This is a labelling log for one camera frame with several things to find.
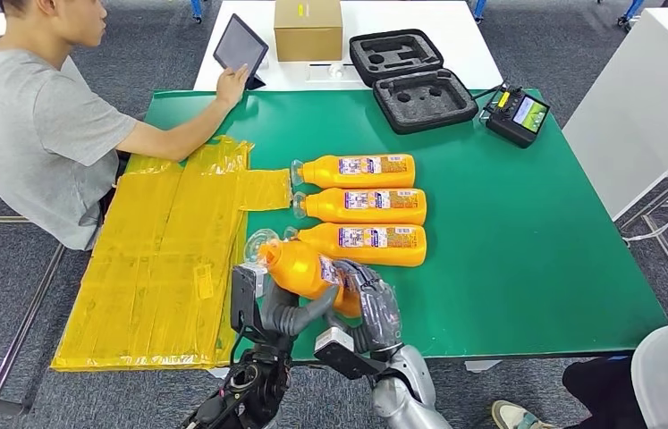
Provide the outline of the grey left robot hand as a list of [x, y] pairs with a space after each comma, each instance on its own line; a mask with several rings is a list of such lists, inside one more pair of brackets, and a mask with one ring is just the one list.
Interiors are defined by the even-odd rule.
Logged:
[[262, 327], [270, 332], [295, 337], [333, 308], [338, 290], [337, 285], [330, 285], [320, 297], [302, 306], [298, 294], [272, 280], [265, 290], [260, 308]]

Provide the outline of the person's right hand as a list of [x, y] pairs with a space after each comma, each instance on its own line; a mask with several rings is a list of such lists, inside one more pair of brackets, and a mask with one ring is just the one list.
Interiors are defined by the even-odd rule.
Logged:
[[234, 108], [243, 96], [248, 76], [247, 64], [236, 70], [224, 69], [216, 83], [216, 99], [229, 109]]

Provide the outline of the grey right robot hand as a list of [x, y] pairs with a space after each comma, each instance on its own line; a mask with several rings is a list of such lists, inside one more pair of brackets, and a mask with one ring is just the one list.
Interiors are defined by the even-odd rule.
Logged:
[[343, 330], [353, 340], [356, 353], [380, 352], [402, 345], [402, 322], [393, 288], [374, 269], [348, 259], [333, 261], [346, 291], [355, 293], [361, 323], [346, 324], [333, 310], [325, 320]]

